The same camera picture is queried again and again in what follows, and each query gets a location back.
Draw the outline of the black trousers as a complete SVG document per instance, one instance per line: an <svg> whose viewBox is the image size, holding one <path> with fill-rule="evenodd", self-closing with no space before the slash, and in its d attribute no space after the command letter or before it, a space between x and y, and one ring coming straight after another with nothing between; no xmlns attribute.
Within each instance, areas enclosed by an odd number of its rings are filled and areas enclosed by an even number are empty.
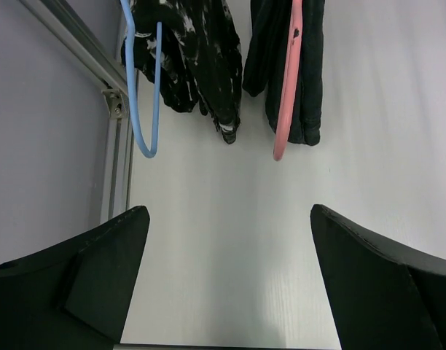
<svg viewBox="0 0 446 350"><path fill-rule="evenodd" d="M302 3L302 46L288 142L315 146L321 140L324 0ZM243 89L265 94L265 114L277 128L283 86L291 1L252 1L252 35L243 71Z"/></svg>

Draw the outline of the pink wire hanger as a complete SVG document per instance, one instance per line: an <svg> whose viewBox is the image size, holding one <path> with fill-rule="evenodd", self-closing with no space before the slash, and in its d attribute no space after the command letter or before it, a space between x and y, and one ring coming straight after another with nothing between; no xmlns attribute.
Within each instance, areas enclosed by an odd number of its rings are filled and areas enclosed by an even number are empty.
<svg viewBox="0 0 446 350"><path fill-rule="evenodd" d="M273 159L275 161L282 159L288 143L297 90L297 77L302 46L302 27L302 0L293 0L284 65L283 86L273 147Z"/></svg>

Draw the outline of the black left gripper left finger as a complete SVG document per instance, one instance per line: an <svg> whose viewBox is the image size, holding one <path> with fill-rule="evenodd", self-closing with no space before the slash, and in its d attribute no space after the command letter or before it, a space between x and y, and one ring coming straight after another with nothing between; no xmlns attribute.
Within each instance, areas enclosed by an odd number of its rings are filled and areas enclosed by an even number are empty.
<svg viewBox="0 0 446 350"><path fill-rule="evenodd" d="M136 206L0 265L0 349L113 349L122 337L149 230Z"/></svg>

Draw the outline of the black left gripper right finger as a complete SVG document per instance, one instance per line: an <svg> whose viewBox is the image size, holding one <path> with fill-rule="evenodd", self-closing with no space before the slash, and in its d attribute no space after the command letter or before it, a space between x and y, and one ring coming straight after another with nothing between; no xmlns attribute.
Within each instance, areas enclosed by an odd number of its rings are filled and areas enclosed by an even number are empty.
<svg viewBox="0 0 446 350"><path fill-rule="evenodd" d="M342 349L446 349L446 260L316 204L310 224Z"/></svg>

